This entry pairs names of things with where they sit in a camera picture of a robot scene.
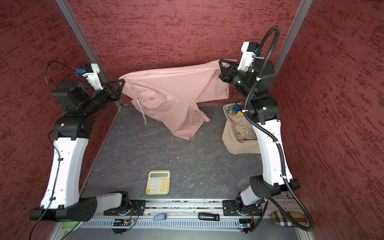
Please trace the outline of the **yellow calculator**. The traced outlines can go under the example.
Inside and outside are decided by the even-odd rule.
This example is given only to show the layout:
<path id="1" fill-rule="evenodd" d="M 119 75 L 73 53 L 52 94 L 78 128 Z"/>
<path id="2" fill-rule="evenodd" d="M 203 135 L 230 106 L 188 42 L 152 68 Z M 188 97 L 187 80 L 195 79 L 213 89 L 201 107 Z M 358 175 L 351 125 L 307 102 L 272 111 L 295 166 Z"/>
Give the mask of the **yellow calculator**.
<path id="1" fill-rule="evenodd" d="M 171 171 L 154 170 L 148 174 L 146 194 L 167 195 L 170 191 Z"/>

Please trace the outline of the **pink shorts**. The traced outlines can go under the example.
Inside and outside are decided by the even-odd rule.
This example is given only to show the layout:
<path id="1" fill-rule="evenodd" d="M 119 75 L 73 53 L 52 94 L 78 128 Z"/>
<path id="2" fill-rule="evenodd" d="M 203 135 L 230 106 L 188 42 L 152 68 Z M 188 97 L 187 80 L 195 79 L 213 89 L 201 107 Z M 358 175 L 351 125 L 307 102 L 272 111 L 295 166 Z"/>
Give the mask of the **pink shorts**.
<path id="1" fill-rule="evenodd" d="M 170 132 L 190 140 L 210 118 L 198 104 L 229 98 L 229 84 L 220 80 L 219 62 L 152 69 L 125 74 L 123 94 L 144 117 L 161 121 Z"/>

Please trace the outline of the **left circuit board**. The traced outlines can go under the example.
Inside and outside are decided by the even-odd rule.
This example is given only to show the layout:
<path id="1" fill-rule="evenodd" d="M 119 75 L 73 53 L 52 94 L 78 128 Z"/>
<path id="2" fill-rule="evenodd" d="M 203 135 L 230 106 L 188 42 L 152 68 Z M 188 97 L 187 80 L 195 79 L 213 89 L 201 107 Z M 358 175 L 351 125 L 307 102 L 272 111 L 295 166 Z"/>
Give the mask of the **left circuit board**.
<path id="1" fill-rule="evenodd" d="M 132 224 L 132 220 L 130 219 L 114 219 L 113 227 L 123 227 L 128 228 Z"/>

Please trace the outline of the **right circuit board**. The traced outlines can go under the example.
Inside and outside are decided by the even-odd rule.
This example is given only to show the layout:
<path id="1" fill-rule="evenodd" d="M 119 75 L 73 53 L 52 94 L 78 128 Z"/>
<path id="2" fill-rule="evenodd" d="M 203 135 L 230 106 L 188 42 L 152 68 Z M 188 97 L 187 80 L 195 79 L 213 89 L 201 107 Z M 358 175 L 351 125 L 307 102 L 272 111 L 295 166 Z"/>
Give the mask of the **right circuit board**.
<path id="1" fill-rule="evenodd" d="M 255 225 L 255 221 L 253 219 L 239 219 L 239 229 L 241 230 L 251 230 Z"/>

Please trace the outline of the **white plastic basket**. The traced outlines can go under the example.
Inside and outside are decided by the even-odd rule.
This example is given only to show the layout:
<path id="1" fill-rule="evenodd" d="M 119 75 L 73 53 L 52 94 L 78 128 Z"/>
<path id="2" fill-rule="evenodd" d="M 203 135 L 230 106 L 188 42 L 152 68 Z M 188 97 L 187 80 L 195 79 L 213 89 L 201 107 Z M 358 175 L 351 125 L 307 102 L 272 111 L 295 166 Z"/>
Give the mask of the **white plastic basket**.
<path id="1" fill-rule="evenodd" d="M 223 106 L 223 111 L 226 113 L 227 111 L 231 111 L 235 106 L 235 103 L 226 104 Z"/>

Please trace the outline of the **green round button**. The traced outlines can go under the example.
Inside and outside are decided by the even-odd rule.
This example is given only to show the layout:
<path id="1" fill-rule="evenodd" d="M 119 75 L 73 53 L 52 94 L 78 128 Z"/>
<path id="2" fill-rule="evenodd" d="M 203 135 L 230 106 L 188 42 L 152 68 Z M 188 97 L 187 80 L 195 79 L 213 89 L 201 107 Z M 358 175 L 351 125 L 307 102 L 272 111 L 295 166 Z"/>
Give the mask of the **green round button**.
<path id="1" fill-rule="evenodd" d="M 79 224 L 80 224 L 80 222 L 64 222 L 64 223 L 62 223 L 62 228 L 65 231 L 70 232 L 70 231 L 74 230 Z"/>

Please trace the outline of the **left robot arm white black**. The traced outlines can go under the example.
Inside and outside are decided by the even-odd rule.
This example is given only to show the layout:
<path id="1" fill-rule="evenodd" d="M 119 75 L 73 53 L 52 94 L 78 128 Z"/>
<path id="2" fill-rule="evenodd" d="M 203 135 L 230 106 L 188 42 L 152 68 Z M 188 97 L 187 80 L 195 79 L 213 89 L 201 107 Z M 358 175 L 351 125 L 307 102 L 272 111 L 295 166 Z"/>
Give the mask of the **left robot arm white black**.
<path id="1" fill-rule="evenodd" d="M 54 159 L 51 175 L 40 207 L 32 209 L 30 220 L 86 222 L 97 213 L 113 210 L 127 214 L 130 201 L 126 192 L 81 198 L 80 173 L 85 150 L 97 113 L 120 99 L 124 80 L 106 83 L 88 95 L 90 84 L 69 80 L 59 83 L 52 92 L 64 114 L 53 130 Z"/>

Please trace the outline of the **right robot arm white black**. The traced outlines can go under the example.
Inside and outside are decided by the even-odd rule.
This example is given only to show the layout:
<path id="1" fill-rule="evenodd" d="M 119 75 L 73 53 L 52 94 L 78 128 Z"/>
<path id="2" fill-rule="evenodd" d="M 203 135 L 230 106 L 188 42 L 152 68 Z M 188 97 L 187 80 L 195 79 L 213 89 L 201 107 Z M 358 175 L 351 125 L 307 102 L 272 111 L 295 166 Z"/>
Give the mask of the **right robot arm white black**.
<path id="1" fill-rule="evenodd" d="M 288 168 L 281 137 L 281 114 L 277 101 L 270 95 L 276 79 L 273 63 L 254 59 L 246 71 L 228 60 L 219 60 L 219 66 L 219 78 L 249 98 L 243 103 L 244 115 L 256 133 L 262 156 L 263 173 L 250 177 L 250 186 L 236 199 L 239 211 L 244 212 L 261 204 L 266 197 L 299 189 L 301 184 Z"/>

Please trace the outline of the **beige shorts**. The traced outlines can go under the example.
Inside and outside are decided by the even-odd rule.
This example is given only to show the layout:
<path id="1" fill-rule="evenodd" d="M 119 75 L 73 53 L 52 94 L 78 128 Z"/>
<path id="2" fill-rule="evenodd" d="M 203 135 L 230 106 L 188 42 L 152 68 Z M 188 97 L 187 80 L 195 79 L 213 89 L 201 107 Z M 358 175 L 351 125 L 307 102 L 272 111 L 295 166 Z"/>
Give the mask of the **beige shorts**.
<path id="1" fill-rule="evenodd" d="M 222 134 L 222 141 L 229 153 L 260 154 L 259 141 L 251 123 L 245 116 L 226 112 L 226 125 Z"/>

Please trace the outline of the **multicolour striped shorts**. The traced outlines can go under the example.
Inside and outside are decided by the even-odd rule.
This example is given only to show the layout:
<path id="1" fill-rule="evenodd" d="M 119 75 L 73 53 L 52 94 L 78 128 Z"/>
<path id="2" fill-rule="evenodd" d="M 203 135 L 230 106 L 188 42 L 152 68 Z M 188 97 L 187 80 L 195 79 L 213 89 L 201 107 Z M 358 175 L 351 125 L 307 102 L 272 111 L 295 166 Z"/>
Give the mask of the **multicolour striped shorts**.
<path id="1" fill-rule="evenodd" d="M 227 114 L 243 116 L 243 103 L 235 103 L 234 108 L 231 111 L 227 111 Z"/>

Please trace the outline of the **small blue object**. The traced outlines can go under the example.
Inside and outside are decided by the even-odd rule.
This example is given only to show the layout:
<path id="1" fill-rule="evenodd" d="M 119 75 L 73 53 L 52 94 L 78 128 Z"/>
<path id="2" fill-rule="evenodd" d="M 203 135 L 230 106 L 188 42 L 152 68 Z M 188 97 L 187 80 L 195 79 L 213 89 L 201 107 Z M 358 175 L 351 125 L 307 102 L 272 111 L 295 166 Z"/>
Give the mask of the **small blue object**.
<path id="1" fill-rule="evenodd" d="M 165 221 L 166 219 L 167 219 L 167 215 L 165 213 L 160 213 L 160 214 L 157 214 L 153 217 L 153 220 L 155 222 Z"/>

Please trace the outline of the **black usb stick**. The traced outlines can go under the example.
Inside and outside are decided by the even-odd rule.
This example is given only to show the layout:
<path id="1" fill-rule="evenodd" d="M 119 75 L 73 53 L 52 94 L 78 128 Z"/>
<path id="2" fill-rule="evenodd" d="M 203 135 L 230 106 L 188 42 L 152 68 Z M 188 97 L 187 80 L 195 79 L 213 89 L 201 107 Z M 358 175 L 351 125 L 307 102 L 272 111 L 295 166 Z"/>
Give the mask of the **black usb stick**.
<path id="1" fill-rule="evenodd" d="M 202 221 L 213 221 L 213 222 L 219 222 L 220 221 L 220 215 L 219 214 L 212 214 L 212 213 L 198 213 L 198 219 Z"/>

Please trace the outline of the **circuit board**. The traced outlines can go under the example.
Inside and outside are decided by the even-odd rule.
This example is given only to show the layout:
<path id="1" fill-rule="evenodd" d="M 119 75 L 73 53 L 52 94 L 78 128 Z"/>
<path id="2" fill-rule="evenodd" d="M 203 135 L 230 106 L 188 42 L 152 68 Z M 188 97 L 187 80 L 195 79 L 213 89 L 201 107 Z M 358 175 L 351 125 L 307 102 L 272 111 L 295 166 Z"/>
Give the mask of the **circuit board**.
<path id="1" fill-rule="evenodd" d="M 130 219 L 114 219 L 113 227 L 123 227 L 128 228 L 132 224 L 132 220 Z"/>
<path id="2" fill-rule="evenodd" d="M 253 219 L 239 219 L 239 229 L 241 230 L 251 230 L 255 225 L 255 221 Z"/>

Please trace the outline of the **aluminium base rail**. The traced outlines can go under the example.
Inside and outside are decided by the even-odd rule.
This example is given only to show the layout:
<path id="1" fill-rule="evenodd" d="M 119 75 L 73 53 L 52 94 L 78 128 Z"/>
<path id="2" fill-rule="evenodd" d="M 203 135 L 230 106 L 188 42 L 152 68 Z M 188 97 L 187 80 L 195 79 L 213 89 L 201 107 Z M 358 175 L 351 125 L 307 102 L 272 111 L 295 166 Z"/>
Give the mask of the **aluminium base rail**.
<path id="1" fill-rule="evenodd" d="M 80 223 L 74 230 L 67 232 L 62 224 L 57 224 L 51 235 L 52 240 L 67 240 L 68 234 L 74 234 L 78 229 L 121 229 L 127 233 L 129 230 L 193 230 L 193 231 L 220 231 L 235 232 L 248 235 L 247 230 L 239 229 L 239 219 L 253 219 L 258 221 L 260 216 L 272 219 L 273 212 L 278 208 L 270 203 L 264 212 L 262 207 L 255 207 L 248 214 L 240 213 L 234 201 L 222 199 L 146 199 L 134 200 L 133 214 L 120 216 L 118 214 L 97 213 L 90 221 Z M 219 214 L 220 221 L 202 221 L 198 213 Z M 165 213 L 165 221 L 155 222 L 153 217 Z M 130 219 L 132 224 L 128 228 L 113 227 L 114 219 Z"/>

